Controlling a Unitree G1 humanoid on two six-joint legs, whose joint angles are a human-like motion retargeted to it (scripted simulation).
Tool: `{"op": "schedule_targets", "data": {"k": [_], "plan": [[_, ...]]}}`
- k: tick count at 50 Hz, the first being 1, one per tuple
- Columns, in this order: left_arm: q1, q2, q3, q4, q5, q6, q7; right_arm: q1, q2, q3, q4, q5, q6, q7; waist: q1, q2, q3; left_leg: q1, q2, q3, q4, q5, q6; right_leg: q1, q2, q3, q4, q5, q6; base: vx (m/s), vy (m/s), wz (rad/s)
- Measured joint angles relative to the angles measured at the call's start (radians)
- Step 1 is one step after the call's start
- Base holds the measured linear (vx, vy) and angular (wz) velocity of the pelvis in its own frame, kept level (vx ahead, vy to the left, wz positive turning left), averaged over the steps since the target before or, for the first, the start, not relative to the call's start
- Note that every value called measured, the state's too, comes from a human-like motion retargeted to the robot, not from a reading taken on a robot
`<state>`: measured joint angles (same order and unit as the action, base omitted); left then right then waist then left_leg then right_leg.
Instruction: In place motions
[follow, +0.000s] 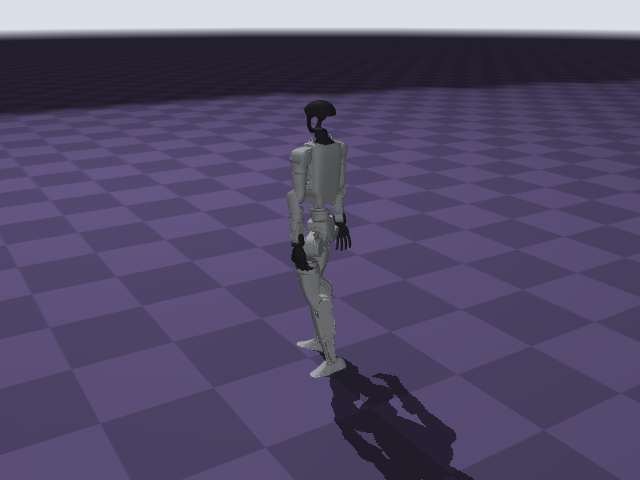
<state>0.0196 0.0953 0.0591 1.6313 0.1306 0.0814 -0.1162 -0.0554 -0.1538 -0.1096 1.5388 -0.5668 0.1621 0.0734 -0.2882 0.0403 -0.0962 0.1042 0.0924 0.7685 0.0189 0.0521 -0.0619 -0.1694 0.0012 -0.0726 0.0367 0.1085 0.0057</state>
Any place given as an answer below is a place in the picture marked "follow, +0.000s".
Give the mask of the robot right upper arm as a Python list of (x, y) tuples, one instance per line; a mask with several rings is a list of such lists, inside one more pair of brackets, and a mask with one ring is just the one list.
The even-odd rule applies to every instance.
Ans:
[(338, 141), (340, 143), (342, 149), (342, 158), (341, 158), (341, 175), (340, 175), (340, 186), (339, 189), (342, 189), (345, 185), (345, 171), (346, 171), (346, 155), (348, 152), (348, 146), (346, 143)]

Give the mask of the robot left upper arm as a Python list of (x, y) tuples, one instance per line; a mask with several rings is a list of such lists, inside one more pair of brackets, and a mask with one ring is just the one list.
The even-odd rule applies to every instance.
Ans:
[(292, 183), (294, 186), (294, 189), (291, 191), (297, 194), (299, 204), (303, 203), (305, 200), (307, 166), (310, 164), (311, 159), (312, 147), (308, 146), (294, 149), (290, 155), (292, 165)]

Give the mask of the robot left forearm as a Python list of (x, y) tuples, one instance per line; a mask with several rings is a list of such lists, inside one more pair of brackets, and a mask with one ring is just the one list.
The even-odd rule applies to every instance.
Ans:
[(299, 201), (297, 194), (293, 191), (290, 191), (287, 194), (287, 202), (290, 213), (290, 240), (292, 243), (299, 244), (298, 236), (299, 234), (303, 234), (304, 225), (303, 225), (303, 213), (304, 208), (299, 206)]

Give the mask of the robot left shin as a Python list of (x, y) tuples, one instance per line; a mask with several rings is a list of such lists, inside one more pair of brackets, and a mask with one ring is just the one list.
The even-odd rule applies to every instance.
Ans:
[[(322, 299), (319, 301), (317, 313), (314, 313), (311, 306), (310, 310), (317, 337), (320, 341), (323, 353), (325, 354), (325, 362), (328, 362), (328, 365), (332, 363), (334, 364), (336, 362), (334, 348), (334, 337), (336, 336), (336, 331), (333, 304), (329, 299)], [(333, 360), (335, 361), (333, 362)]]

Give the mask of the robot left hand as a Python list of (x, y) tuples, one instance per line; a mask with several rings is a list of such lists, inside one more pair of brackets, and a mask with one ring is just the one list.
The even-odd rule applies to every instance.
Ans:
[(306, 260), (306, 254), (302, 247), (305, 244), (303, 234), (299, 234), (298, 241), (299, 241), (299, 244), (291, 242), (291, 245), (294, 247), (292, 249), (292, 256), (291, 256), (292, 261), (295, 263), (296, 268), (297, 269), (300, 268), (300, 270), (302, 271), (304, 270), (309, 271), (314, 269), (313, 267), (310, 267), (308, 265), (308, 262)]

